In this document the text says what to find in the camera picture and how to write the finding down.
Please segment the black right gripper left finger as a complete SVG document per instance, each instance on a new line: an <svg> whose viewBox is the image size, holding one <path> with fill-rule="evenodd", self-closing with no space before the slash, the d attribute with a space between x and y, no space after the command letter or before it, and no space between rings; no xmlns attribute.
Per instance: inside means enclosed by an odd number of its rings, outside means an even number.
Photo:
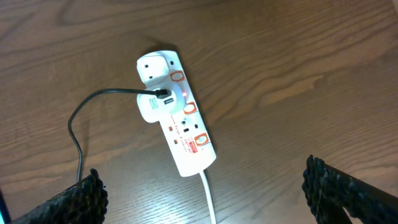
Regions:
<svg viewBox="0 0 398 224"><path fill-rule="evenodd" d="M96 169L51 199L11 221L12 224L102 224L108 193Z"/></svg>

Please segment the blue Samsung Galaxy smartphone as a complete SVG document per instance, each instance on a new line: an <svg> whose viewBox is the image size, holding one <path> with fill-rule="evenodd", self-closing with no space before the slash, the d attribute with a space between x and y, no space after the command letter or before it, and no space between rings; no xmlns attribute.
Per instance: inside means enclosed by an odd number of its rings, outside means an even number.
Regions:
<svg viewBox="0 0 398 224"><path fill-rule="evenodd" d="M1 224L10 224L11 217L10 217L9 211L7 209L5 200L2 196L2 193L0 193L0 211L1 211L1 217L0 217Z"/></svg>

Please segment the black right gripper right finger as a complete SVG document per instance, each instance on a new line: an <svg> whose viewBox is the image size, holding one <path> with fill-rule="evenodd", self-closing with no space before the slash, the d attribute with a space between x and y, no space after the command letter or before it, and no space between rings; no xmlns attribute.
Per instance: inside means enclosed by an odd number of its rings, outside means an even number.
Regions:
<svg viewBox="0 0 398 224"><path fill-rule="evenodd" d="M303 172L307 205L317 223L397 223L397 197L309 156Z"/></svg>

